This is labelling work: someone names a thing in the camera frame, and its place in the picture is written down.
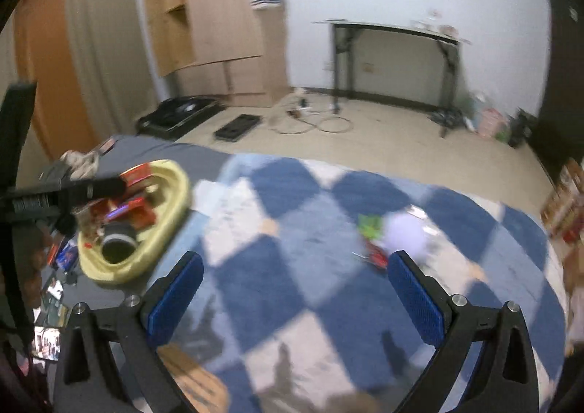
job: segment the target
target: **green object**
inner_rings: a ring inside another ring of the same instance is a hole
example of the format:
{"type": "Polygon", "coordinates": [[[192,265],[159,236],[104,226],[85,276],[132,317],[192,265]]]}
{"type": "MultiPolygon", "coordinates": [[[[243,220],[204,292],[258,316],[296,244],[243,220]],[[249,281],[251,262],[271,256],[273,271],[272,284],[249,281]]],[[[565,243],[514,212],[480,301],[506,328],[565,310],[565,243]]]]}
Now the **green object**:
{"type": "Polygon", "coordinates": [[[359,214],[359,233],[370,242],[379,240],[382,235],[382,223],[382,218],[379,215],[367,216],[359,214]]]}

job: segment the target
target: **screw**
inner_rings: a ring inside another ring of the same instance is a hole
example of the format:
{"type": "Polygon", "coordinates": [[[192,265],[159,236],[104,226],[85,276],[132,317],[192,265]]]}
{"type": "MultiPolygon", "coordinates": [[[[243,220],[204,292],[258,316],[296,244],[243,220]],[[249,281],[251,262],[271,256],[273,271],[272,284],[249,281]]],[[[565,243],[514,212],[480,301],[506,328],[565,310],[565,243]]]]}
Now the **screw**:
{"type": "Polygon", "coordinates": [[[74,305],[73,312],[75,314],[81,314],[82,312],[85,311],[85,306],[86,304],[84,302],[78,302],[77,304],[74,305]]]}
{"type": "Polygon", "coordinates": [[[454,294],[452,302],[457,306],[464,306],[466,305],[466,298],[462,294],[454,294]]]}
{"type": "Polygon", "coordinates": [[[515,301],[507,301],[507,308],[509,308],[509,311],[512,311],[512,313],[518,313],[521,309],[519,304],[517,304],[515,301]]]}
{"type": "Polygon", "coordinates": [[[128,296],[126,299],[124,299],[124,304],[129,308],[133,308],[134,306],[139,304],[139,302],[140,296],[138,296],[137,294],[132,294],[131,296],[128,296]]]}

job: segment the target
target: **wardrobe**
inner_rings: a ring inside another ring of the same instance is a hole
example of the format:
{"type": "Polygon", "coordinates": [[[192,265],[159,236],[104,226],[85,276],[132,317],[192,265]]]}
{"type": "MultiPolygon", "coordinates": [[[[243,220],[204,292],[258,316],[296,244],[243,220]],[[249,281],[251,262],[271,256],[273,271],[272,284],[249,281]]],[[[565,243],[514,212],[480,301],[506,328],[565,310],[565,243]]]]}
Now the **wardrobe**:
{"type": "Polygon", "coordinates": [[[175,72],[185,96],[272,106],[289,91],[284,6],[250,0],[145,0],[159,75],[175,72]]]}

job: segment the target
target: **tiled floor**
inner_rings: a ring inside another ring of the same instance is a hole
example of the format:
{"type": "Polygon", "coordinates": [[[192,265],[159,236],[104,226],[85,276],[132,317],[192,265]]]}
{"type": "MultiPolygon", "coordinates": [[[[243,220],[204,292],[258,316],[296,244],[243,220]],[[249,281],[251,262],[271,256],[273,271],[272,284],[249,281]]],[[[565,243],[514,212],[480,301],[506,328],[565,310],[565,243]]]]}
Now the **tiled floor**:
{"type": "MultiPolygon", "coordinates": [[[[314,110],[326,110],[329,97],[309,95],[314,110]]],[[[344,103],[341,116],[354,128],[342,134],[313,130],[292,133],[306,125],[286,116],[287,98],[275,108],[228,108],[181,138],[188,142],[231,152],[257,152],[319,159],[356,169],[407,177],[454,190],[477,194],[538,215],[552,184],[527,145],[512,149],[497,141],[485,141],[467,131],[455,131],[445,139],[439,126],[423,113],[369,102],[344,103]],[[264,116],[264,123],[236,143],[215,141],[212,133],[241,113],[264,116]]],[[[315,115],[310,121],[318,122],[315,115]]],[[[344,121],[329,121],[323,128],[341,130],[344,121]]]]}

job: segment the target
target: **desk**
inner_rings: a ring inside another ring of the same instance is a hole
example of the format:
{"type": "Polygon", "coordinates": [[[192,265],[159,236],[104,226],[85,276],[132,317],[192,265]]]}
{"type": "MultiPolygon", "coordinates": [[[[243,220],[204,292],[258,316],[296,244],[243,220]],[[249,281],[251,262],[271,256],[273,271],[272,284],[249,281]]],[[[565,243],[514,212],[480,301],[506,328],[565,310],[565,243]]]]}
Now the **desk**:
{"type": "MultiPolygon", "coordinates": [[[[459,61],[459,46],[460,41],[450,36],[439,34],[437,32],[427,31],[423,29],[411,29],[408,27],[388,26],[385,24],[371,24],[371,23],[357,23],[345,20],[331,20],[323,21],[322,24],[330,24],[332,26],[332,43],[334,55],[334,87],[333,87],[333,103],[334,108],[338,109],[338,99],[341,93],[340,83],[340,64],[339,55],[347,53],[347,94],[349,98],[354,98],[355,93],[355,70],[354,70],[354,52],[353,44],[358,36],[363,31],[384,31],[394,32],[397,34],[409,34],[426,39],[433,39],[446,61],[445,75],[442,81],[442,91],[440,94],[439,105],[437,107],[450,108],[454,101],[454,91],[456,89],[456,80],[458,76],[458,61],[459,61]]],[[[402,100],[403,105],[408,105],[408,100],[402,100]]]]}

